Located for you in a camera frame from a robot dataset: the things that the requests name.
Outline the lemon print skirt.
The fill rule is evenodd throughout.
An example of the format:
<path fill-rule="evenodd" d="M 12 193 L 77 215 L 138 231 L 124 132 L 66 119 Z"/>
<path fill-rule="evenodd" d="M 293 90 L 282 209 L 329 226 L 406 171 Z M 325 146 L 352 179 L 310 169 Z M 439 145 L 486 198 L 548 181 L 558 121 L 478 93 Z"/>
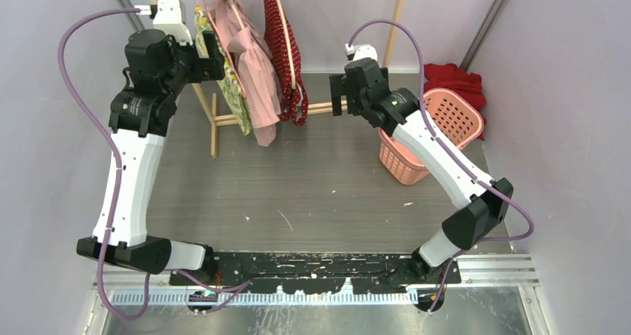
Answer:
<path fill-rule="evenodd" d="M 210 57 L 209 49 L 206 47 L 203 39 L 204 32 L 211 32 L 215 35 L 215 45 L 225 60 L 223 63 L 225 77 L 222 80 L 218 80 L 217 84 L 242 134 L 249 135 L 253 131 L 253 126 L 249 117 L 249 110 L 245 104 L 239 77 L 232 59 L 228 56 L 227 45 L 224 43 L 223 38 L 217 34 L 217 25 L 214 19 L 199 5 L 195 6 L 194 26 L 196 29 L 196 48 L 201 57 Z"/>

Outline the pink pleated skirt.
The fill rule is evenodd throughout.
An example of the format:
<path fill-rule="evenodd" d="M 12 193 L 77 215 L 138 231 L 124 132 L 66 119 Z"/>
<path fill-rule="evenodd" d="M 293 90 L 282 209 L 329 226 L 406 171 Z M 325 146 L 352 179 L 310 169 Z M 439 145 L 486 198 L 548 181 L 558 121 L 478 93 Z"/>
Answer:
<path fill-rule="evenodd" d="M 245 24 L 243 30 L 228 0 L 213 0 L 213 11 L 219 32 L 227 40 L 227 49 L 236 63 L 254 136 L 260 146 L 268 147 L 276 138 L 276 123 L 280 121 L 280 84 L 267 44 L 245 16 L 241 0 L 235 1 Z"/>

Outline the pink wire hanger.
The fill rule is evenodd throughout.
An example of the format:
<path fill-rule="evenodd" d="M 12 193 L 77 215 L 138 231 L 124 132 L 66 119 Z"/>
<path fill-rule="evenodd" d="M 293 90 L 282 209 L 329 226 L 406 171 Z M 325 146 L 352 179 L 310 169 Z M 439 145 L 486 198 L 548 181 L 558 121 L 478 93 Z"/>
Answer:
<path fill-rule="evenodd" d="M 216 14 L 212 11 L 208 0 L 201 0 L 201 2 L 196 1 L 195 26 L 198 36 L 201 36 L 203 31 L 214 31 L 221 44 L 221 52 L 225 60 L 225 78 L 223 80 L 218 80 L 217 85 L 219 86 L 224 99 L 227 102 L 243 102 L 243 89 L 234 61 L 227 49 L 228 42 L 219 32 Z"/>

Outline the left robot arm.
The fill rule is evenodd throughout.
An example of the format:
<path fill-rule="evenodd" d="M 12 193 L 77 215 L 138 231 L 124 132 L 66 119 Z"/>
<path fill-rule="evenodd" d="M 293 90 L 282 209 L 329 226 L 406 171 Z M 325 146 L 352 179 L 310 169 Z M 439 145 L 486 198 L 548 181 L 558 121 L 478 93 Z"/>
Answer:
<path fill-rule="evenodd" d="M 148 29 L 129 37 L 124 49 L 126 83 L 110 104 L 108 126 L 120 158 L 111 160 L 101 216 L 76 252 L 97 260 L 105 249 L 108 265 L 159 274 L 184 269 L 197 284 L 217 275 L 210 246 L 178 242 L 147 233 L 147 208 L 178 96 L 189 83 L 221 80 L 224 56 L 215 33 L 202 33 L 208 55 L 193 42 Z"/>

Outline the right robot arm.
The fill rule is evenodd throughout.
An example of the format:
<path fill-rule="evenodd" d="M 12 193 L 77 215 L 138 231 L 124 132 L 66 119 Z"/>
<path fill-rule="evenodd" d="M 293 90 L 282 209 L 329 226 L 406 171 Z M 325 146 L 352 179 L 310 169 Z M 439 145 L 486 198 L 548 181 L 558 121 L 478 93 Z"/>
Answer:
<path fill-rule="evenodd" d="M 348 63 L 329 76 L 333 114 L 360 115 L 411 151 L 436 178 L 456 207 L 441 228 L 412 253 L 415 278 L 432 283 L 453 256 L 471 249 L 503 221 L 513 194 L 506 179 L 498 181 L 477 168 L 439 129 L 422 98 L 406 88 L 391 89 L 388 71 L 376 60 Z"/>

